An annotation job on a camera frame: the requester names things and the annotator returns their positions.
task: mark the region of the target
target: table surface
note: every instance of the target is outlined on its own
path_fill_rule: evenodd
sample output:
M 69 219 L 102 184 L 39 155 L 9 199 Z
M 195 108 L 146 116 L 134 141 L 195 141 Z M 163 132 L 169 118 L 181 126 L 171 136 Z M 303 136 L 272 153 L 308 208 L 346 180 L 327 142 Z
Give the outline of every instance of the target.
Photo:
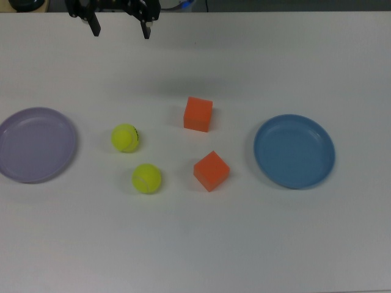
M 2 292 L 289 293 L 391 288 L 391 13 L 162 14 L 144 40 L 124 13 L 101 35 L 65 13 L 0 15 L 0 119 L 34 106 L 78 131 L 60 176 L 0 176 Z M 183 129 L 188 96 L 211 131 Z M 317 121 L 336 165 L 289 190 L 252 143 L 279 114 Z M 133 154 L 110 145 L 134 124 Z M 231 175 L 208 193 L 192 166 L 216 151 Z M 138 164 L 163 171 L 139 195 Z

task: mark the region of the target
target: blue plate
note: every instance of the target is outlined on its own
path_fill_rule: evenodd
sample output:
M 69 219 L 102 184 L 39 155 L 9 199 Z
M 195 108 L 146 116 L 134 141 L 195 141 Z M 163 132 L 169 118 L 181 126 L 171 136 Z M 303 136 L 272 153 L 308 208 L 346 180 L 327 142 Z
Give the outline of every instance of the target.
M 270 179 L 292 189 L 320 183 L 335 162 L 329 134 L 299 115 L 276 116 L 263 124 L 255 136 L 254 155 Z

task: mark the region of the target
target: tennis ball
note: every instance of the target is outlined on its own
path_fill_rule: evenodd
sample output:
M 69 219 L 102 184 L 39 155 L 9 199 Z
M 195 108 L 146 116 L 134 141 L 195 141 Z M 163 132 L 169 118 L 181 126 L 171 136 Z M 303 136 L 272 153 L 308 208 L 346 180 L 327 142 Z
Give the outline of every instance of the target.
M 161 184 L 160 170 L 152 164 L 142 164 L 134 170 L 132 183 L 139 192 L 152 194 Z
M 132 152 L 139 144 L 139 134 L 130 124 L 120 124 L 111 132 L 111 143 L 124 153 Z

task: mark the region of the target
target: cable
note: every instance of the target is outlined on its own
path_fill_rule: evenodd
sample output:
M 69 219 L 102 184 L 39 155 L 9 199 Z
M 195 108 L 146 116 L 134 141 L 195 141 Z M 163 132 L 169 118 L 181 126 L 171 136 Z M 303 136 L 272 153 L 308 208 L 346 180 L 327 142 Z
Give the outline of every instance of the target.
M 162 10 L 162 11 L 180 10 L 180 9 L 187 8 L 187 7 L 190 6 L 190 4 L 192 4 L 193 2 L 194 2 L 194 0 L 187 0 L 187 1 L 184 1 L 184 2 L 180 2 L 179 5 L 177 5 L 177 6 L 170 7 L 170 8 L 161 8 L 160 10 Z

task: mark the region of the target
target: foam block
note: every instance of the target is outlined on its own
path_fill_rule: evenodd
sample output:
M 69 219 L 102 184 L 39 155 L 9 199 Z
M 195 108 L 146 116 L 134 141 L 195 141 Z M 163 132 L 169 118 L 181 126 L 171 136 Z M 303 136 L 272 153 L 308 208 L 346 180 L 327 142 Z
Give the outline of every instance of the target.
M 211 192 L 228 178 L 230 167 L 212 151 L 194 165 L 194 176 Z
M 183 116 L 183 126 L 188 129 L 208 132 L 212 107 L 212 101 L 190 96 Z

